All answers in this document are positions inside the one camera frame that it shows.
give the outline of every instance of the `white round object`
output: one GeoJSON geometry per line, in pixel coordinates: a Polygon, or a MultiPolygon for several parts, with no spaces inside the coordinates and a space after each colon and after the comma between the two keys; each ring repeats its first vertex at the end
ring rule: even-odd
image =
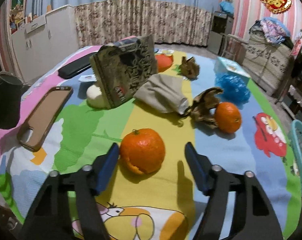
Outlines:
{"type": "Polygon", "coordinates": [[[96,85],[92,85],[87,90],[87,102],[94,108],[105,108],[104,99],[101,89],[96,85]]]}

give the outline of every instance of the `floral curtain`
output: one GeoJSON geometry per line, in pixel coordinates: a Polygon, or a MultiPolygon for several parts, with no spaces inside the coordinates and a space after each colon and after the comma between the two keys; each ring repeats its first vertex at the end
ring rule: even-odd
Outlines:
{"type": "Polygon", "coordinates": [[[157,43],[207,46],[212,14],[156,0],[105,0],[75,7],[80,47],[153,34],[157,43]]]}

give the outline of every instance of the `screw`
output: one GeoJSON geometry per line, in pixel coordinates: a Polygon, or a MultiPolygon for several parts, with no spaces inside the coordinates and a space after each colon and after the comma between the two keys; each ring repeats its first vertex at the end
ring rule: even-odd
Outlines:
{"type": "Polygon", "coordinates": [[[56,177],[57,175],[59,175],[58,171],[50,171],[50,173],[49,173],[50,177],[56,177]]]}
{"type": "Polygon", "coordinates": [[[92,170],[92,166],[91,165],[84,165],[83,167],[82,167],[82,170],[83,171],[90,171],[90,170],[92,170]]]}
{"type": "Polygon", "coordinates": [[[246,171],[245,172],[245,176],[249,177],[249,178],[253,178],[255,175],[252,171],[246,171]]]}
{"type": "Polygon", "coordinates": [[[213,165],[212,166],[212,170],[213,171],[221,171],[222,170],[222,167],[220,165],[213,165]]]}

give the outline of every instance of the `brown phone case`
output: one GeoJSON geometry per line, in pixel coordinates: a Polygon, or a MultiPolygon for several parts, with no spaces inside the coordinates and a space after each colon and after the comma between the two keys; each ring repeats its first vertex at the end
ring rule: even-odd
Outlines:
{"type": "Polygon", "coordinates": [[[23,147],[33,152],[41,149],[56,117],[72,93],[73,89],[69,86],[52,87],[41,98],[17,133],[17,139],[23,147]],[[28,130],[32,130],[32,134],[27,141],[23,141],[23,135],[28,130]]]}

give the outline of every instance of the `black case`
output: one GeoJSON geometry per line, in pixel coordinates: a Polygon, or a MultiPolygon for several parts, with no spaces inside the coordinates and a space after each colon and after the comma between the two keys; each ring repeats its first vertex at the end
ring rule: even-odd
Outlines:
{"type": "Polygon", "coordinates": [[[85,55],[58,70],[58,74],[61,78],[70,79],[74,76],[82,73],[83,71],[91,68],[91,63],[89,61],[90,56],[96,54],[96,52],[85,55]]]}

